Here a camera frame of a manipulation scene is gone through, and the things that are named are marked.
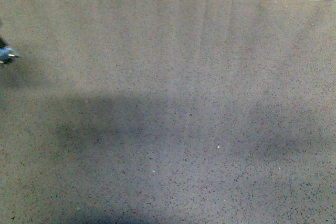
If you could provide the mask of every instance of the small metallic object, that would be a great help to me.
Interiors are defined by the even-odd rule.
[[[7,64],[13,61],[13,58],[18,57],[15,51],[0,37],[0,63]]]

